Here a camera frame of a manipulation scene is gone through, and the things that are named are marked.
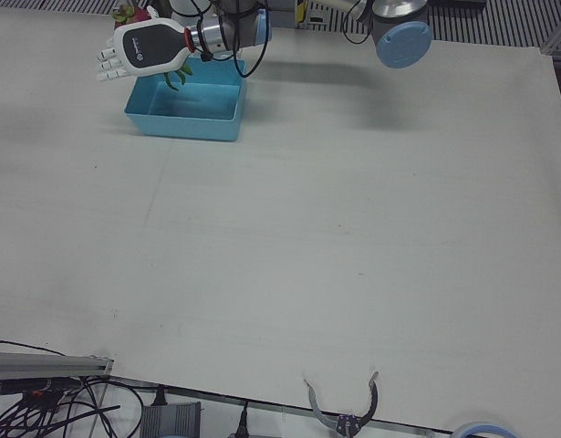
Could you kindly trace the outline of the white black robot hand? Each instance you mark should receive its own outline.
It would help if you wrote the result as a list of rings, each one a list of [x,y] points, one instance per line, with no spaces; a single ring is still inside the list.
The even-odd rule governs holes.
[[[174,72],[195,51],[190,29],[152,7],[122,4],[111,16],[113,34],[97,54],[98,81]]]

